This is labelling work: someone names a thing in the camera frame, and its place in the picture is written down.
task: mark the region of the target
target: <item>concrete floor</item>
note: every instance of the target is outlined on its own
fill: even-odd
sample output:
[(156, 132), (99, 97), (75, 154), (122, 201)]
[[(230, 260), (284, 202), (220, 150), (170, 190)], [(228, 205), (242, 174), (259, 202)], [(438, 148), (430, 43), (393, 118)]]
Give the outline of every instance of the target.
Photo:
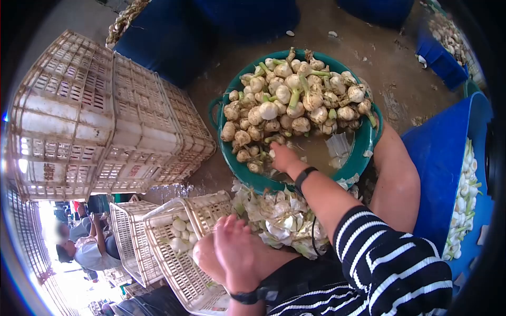
[[(414, 56), (421, 14), (418, 2), (404, 25), (403, 35), (369, 25), (339, 9), (333, 0), (318, 4), (298, 1), (301, 21), (293, 30), (295, 37), (283, 36), (248, 47), (218, 45), (211, 66), (188, 88), (195, 107), (215, 138), (217, 133), (207, 118), (208, 103), (221, 95), (232, 78), (252, 60), (290, 46), (327, 54), (365, 79), (384, 118), (400, 134), (412, 127), (411, 119), (431, 117), (461, 98), (460, 92), (450, 92), (432, 70), (422, 69)], [(327, 37), (329, 31), (335, 31), (338, 38)], [(372, 174), (369, 182), (374, 183), (374, 172), (366, 174)], [(218, 148), (189, 178), (187, 185), (152, 188), (144, 199), (161, 204), (176, 196), (230, 191), (233, 179)]]

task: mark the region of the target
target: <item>forearm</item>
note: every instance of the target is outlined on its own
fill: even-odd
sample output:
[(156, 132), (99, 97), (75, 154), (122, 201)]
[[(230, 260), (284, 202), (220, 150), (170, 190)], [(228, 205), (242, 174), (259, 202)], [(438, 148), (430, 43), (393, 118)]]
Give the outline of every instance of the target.
[(98, 250), (100, 250), (101, 254), (104, 254), (105, 253), (105, 239), (104, 239), (104, 234), (102, 233), (102, 230), (100, 229), (100, 222), (94, 222), (93, 227), (95, 228), (95, 231), (97, 232), (96, 238), (97, 238)]
[[(294, 162), (287, 169), (292, 179), (297, 179), (309, 165), (303, 161)], [(319, 171), (313, 171), (302, 182), (302, 193), (309, 207), (329, 236), (334, 235), (341, 218), (354, 206), (362, 205), (331, 178)]]
[(90, 236), (95, 237), (97, 235), (97, 229), (95, 228), (95, 224), (92, 223), (91, 229), (90, 229)]

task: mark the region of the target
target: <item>hand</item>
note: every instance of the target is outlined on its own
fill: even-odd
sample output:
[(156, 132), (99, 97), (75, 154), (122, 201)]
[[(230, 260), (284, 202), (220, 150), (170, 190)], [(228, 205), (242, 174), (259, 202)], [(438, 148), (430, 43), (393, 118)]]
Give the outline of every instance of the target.
[(226, 287), (232, 293), (251, 292), (260, 284), (255, 274), (255, 256), (251, 228), (235, 215), (221, 217), (215, 225), (216, 258), (226, 275)]
[(280, 145), (277, 142), (273, 142), (271, 143), (271, 149), (273, 149), (276, 154), (276, 158), (274, 158), (272, 166), (280, 172), (287, 172), (290, 165), (300, 161), (297, 154), (286, 145)]
[(95, 224), (100, 223), (100, 216), (98, 214), (91, 213), (90, 216), (92, 217), (93, 223), (95, 223)]

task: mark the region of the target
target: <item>blue barrel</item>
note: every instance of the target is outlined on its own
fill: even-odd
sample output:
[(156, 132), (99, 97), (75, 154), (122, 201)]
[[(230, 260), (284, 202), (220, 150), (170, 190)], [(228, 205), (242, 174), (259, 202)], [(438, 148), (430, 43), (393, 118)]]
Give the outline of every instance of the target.
[(191, 1), (152, 0), (114, 50), (183, 88), (203, 72), (216, 39)]
[(414, 0), (337, 0), (349, 14), (384, 27), (400, 29)]
[(295, 0), (194, 1), (221, 35), (239, 43), (278, 38), (301, 19)]
[(476, 177), (482, 183), (483, 196), (476, 197), (473, 230), (460, 244), (462, 256), (447, 261), (454, 280), (461, 272), (468, 276), (471, 261), (481, 251), (476, 244), (481, 226), (490, 224), (492, 216), (493, 201), (487, 196), (485, 180), (485, 139), (492, 117), (487, 98), (476, 92), (401, 137), (421, 183), (420, 209), (413, 234), (432, 241), (440, 254), (450, 228), (466, 137), (473, 142), (478, 161)]

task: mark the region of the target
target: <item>woman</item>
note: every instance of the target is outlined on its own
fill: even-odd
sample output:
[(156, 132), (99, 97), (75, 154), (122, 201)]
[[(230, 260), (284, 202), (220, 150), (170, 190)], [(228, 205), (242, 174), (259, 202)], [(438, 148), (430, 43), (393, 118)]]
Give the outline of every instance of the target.
[(446, 312), (451, 271), (433, 243), (411, 235), (420, 180), (406, 148), (384, 122), (374, 149), (379, 173), (370, 209), (286, 146), (273, 166), (296, 181), (329, 235), (337, 260), (310, 261), (273, 249), (235, 216), (222, 217), (194, 258), (230, 292), (228, 315), (437, 315)]

